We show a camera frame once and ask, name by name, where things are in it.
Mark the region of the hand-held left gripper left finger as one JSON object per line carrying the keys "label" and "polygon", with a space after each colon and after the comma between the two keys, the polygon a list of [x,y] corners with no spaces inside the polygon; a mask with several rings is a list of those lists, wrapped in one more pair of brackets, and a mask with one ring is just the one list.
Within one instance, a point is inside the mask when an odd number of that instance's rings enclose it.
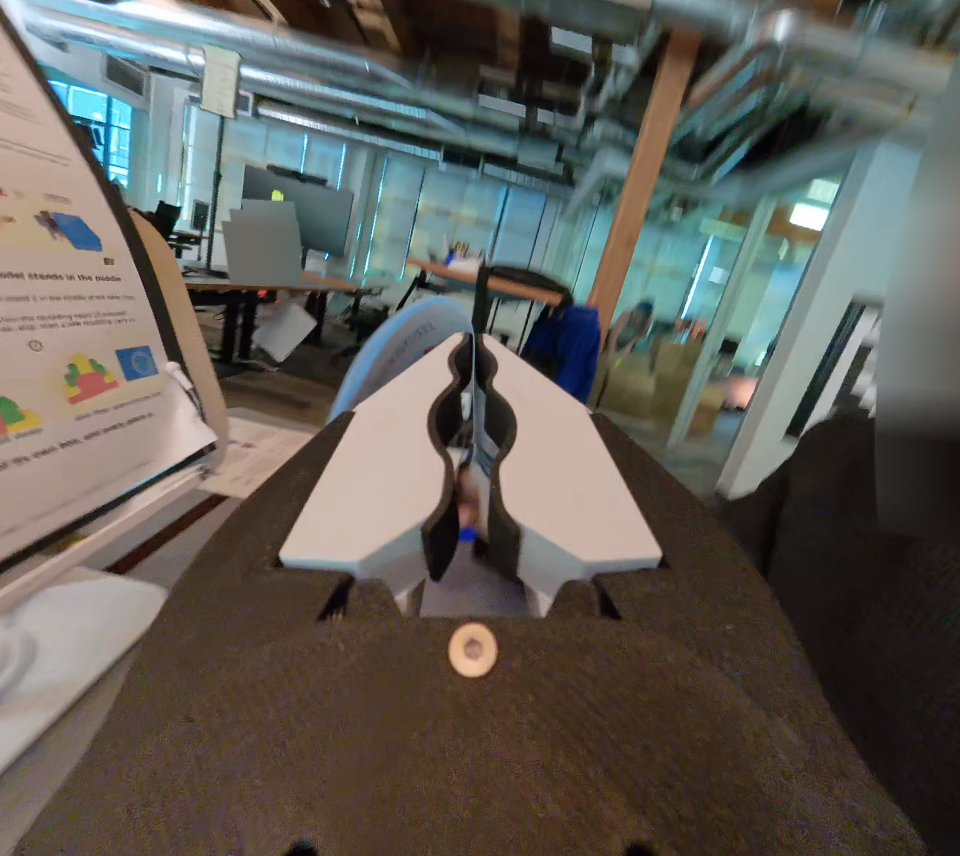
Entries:
{"label": "hand-held left gripper left finger", "polygon": [[450,444],[473,375],[474,337],[453,334],[334,421],[342,433],[279,550],[285,568],[377,580],[399,610],[419,610],[457,549]]}

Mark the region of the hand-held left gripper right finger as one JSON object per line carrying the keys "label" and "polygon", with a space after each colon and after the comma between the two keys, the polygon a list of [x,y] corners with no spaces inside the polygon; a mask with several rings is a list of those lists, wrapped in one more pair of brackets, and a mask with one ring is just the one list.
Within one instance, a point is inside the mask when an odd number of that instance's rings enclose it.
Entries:
{"label": "hand-held left gripper right finger", "polygon": [[664,552],[589,409],[490,336],[477,338],[477,459],[487,556],[544,617],[571,582],[654,570]]}

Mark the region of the lego instruction booklet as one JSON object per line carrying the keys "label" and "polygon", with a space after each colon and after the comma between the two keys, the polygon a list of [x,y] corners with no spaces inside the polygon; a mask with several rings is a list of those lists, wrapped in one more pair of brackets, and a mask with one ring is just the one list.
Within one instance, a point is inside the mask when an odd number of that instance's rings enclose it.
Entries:
{"label": "lego instruction booklet", "polygon": [[486,400],[478,384],[477,336],[467,311],[427,297],[390,317],[361,349],[327,424],[361,428],[359,475],[373,495],[363,508],[398,515],[423,502],[416,530],[426,560],[483,553],[489,496]]}

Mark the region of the small white paper slip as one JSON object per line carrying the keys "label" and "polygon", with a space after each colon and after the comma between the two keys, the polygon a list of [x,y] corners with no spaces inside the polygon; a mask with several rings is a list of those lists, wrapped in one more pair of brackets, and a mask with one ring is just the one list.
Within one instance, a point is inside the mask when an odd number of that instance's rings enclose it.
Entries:
{"label": "small white paper slip", "polygon": [[232,407],[226,415],[225,455],[198,489],[228,499],[246,500],[319,431],[245,407]]}

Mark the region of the blue cloth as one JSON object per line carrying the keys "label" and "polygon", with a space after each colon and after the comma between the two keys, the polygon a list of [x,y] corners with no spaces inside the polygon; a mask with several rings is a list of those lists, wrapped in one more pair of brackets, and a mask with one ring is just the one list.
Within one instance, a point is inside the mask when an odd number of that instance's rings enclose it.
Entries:
{"label": "blue cloth", "polygon": [[594,387],[602,330],[594,307],[545,307],[531,328],[520,357],[586,405]]}

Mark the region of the cardboard boxes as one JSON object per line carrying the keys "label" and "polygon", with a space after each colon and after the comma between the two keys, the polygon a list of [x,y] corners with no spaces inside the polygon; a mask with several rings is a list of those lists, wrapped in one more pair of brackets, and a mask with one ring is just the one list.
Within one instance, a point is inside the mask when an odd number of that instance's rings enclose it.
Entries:
{"label": "cardboard boxes", "polygon": [[[687,392],[703,343],[658,338],[630,351],[606,349],[600,356],[588,403],[670,429]],[[691,434],[708,434],[726,405],[738,343],[724,340],[691,419]]]}

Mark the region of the black bag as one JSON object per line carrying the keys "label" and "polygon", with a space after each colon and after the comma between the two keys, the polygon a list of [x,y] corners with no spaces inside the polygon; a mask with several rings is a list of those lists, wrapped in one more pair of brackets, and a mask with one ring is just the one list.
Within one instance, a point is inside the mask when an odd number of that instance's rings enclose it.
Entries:
{"label": "black bag", "polygon": [[573,302],[570,289],[563,283],[552,279],[544,273],[525,267],[512,265],[494,265],[489,269],[488,276],[520,286],[534,287],[558,295],[562,302]]}

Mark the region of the round wooden board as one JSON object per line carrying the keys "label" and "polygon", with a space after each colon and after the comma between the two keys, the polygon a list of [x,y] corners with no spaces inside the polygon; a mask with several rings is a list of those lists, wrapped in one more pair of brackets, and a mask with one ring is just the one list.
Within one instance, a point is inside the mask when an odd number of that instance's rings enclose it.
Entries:
{"label": "round wooden board", "polygon": [[183,360],[181,367],[198,393],[204,421],[217,435],[213,454],[205,458],[204,472],[211,476],[225,461],[230,442],[230,422],[221,386],[173,251],[141,214],[131,207],[126,212],[143,243],[171,318]]}

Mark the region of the wooden desk with black legs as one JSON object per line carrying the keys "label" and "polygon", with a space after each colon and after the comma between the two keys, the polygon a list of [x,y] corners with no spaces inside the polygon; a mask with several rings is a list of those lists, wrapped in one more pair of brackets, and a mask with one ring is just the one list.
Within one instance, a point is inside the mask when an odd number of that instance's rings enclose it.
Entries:
{"label": "wooden desk with black legs", "polygon": [[[563,307],[573,302],[562,302],[558,295],[549,291],[520,286],[489,277],[490,268],[494,265],[486,262],[451,259],[450,262],[431,262],[429,260],[407,257],[405,267],[414,268],[416,273],[410,286],[404,292],[396,305],[396,311],[405,308],[416,291],[434,295],[448,296],[452,294],[467,294],[471,296],[471,320],[474,324],[483,322],[484,332],[493,334],[504,345],[515,342],[515,348],[520,350],[524,338],[531,328],[535,307]],[[499,333],[495,329],[495,322],[500,306],[506,302],[516,302],[527,305],[523,325],[518,336]]]}

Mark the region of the long wooden desk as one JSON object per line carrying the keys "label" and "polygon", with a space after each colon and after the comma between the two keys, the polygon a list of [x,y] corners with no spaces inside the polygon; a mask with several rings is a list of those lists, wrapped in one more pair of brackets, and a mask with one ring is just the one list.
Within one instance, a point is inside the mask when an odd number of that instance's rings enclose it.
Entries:
{"label": "long wooden desk", "polygon": [[308,272],[290,284],[244,284],[223,274],[185,270],[183,281],[194,309],[222,310],[221,341],[214,360],[228,369],[242,367],[250,361],[258,309],[275,303],[282,291],[306,296],[305,310],[315,322],[307,340],[318,346],[322,345],[331,294],[350,297],[353,307],[357,308],[364,296],[381,291],[377,287]]}

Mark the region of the grey board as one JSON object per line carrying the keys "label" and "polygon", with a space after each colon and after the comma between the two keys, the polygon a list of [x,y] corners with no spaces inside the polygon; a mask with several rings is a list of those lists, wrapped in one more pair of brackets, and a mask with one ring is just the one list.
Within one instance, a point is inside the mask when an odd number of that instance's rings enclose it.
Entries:
{"label": "grey board", "polygon": [[228,279],[256,288],[291,288],[303,281],[302,248],[291,203],[246,201],[222,224]]}

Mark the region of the person's black clothing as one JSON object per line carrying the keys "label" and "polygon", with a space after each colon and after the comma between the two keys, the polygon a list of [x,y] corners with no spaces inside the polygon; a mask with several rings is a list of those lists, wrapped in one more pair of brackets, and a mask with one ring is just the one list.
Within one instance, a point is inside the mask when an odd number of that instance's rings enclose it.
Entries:
{"label": "person's black clothing", "polygon": [[883,528],[874,442],[872,418],[834,415],[717,515],[871,772],[930,854],[958,854],[958,509]]}

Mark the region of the printed paper sheet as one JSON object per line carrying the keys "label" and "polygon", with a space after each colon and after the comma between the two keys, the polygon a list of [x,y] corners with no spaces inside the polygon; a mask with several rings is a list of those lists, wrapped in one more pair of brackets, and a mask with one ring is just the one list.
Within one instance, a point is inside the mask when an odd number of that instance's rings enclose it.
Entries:
{"label": "printed paper sheet", "polygon": [[217,437],[132,215],[5,16],[1,43],[5,559]]}

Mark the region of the wooden support post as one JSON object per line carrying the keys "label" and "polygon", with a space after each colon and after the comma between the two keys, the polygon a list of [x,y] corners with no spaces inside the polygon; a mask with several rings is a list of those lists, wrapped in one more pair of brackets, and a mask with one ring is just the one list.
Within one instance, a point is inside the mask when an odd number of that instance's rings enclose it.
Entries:
{"label": "wooden support post", "polygon": [[674,30],[658,63],[630,166],[586,301],[597,311],[603,333],[614,320],[700,45],[699,33]]}

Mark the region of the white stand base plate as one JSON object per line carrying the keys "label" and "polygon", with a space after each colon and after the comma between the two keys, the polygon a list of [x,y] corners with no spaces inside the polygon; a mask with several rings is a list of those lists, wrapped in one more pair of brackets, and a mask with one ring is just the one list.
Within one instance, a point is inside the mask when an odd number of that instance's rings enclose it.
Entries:
{"label": "white stand base plate", "polygon": [[83,567],[1,619],[5,772],[145,634],[166,589]]}

